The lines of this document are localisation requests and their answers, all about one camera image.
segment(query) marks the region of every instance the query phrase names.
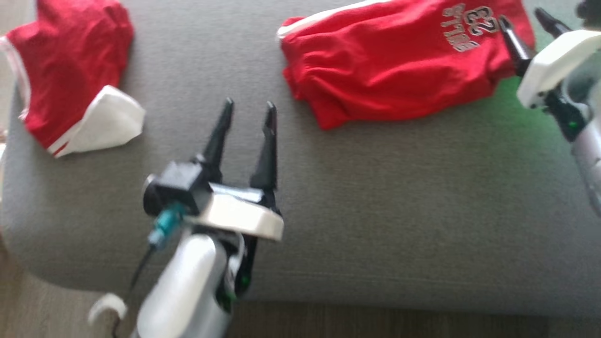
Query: red cloth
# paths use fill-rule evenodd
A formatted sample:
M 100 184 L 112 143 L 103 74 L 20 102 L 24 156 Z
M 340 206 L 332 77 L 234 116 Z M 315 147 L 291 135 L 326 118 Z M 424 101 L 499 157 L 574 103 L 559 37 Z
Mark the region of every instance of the red cloth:
M 116 0 L 38 0 L 37 20 L 6 38 L 31 87 L 25 126 L 48 149 L 104 86 L 118 86 L 133 27 Z
M 499 15 L 534 47 L 520 0 L 392 0 L 341 11 L 281 41 L 284 76 L 323 129 L 409 120 L 491 96 L 514 73 Z M 290 18 L 289 26 L 302 18 Z

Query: gray ottoman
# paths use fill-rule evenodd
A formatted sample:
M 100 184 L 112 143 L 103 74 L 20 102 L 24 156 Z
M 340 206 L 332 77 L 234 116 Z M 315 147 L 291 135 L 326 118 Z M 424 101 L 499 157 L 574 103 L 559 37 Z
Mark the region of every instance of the gray ottoman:
M 248 183 L 265 101 L 280 111 L 285 238 L 259 243 L 248 298 L 601 313 L 601 222 L 553 119 L 520 107 L 517 79 L 494 98 L 421 120 L 323 132 L 281 76 L 275 31 L 290 16 L 351 1 L 123 2 L 136 37 L 121 87 L 148 111 L 140 137 L 57 160 L 16 118 L 18 100 L 12 109 L 2 235 L 33 274 L 75 289 L 125 290 L 151 229 L 144 179 L 199 151 L 231 96 L 227 183 Z M 579 26 L 577 0 L 526 2 Z M 172 250 L 151 262 L 140 292 Z

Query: teal cable connector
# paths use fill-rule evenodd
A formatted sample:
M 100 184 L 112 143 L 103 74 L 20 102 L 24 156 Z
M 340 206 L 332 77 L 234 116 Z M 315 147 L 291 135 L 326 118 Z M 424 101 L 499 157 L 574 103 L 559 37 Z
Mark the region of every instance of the teal cable connector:
M 181 203 L 174 203 L 163 210 L 154 220 L 154 230 L 148 236 L 148 243 L 158 249 L 165 247 L 167 239 L 182 223 L 186 209 Z

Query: red garment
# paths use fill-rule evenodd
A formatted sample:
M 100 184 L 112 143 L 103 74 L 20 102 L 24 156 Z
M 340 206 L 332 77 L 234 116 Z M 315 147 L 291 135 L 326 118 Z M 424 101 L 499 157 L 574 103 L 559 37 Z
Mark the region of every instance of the red garment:
M 9 32 L 5 48 L 20 70 L 25 126 L 55 153 L 100 90 L 118 86 L 133 27 L 116 0 L 38 0 L 37 16 Z
M 520 0 L 392 0 L 286 35 L 284 76 L 323 129 L 423 117 L 491 96 L 500 79 L 514 74 L 499 15 L 534 47 Z

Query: gray fabric surface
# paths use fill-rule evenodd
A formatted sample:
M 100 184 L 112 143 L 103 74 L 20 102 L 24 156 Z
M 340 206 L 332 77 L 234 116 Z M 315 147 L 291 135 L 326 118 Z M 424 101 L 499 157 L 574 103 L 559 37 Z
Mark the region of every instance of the gray fabric surface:
M 231 96 L 228 183 L 246 184 L 254 168 L 265 101 L 280 111 L 285 239 L 260 243 L 251 299 L 601 314 L 601 222 L 569 145 L 549 116 L 519 106 L 516 79 L 422 120 L 323 132 L 290 95 L 275 31 L 351 1 L 123 2 L 136 38 L 121 87 L 148 111 L 141 137 L 57 160 L 13 106 L 2 235 L 35 275 L 124 290 L 151 228 L 145 177 L 199 151 Z M 578 26 L 576 0 L 526 3 Z M 143 289 L 169 254 L 152 261 Z

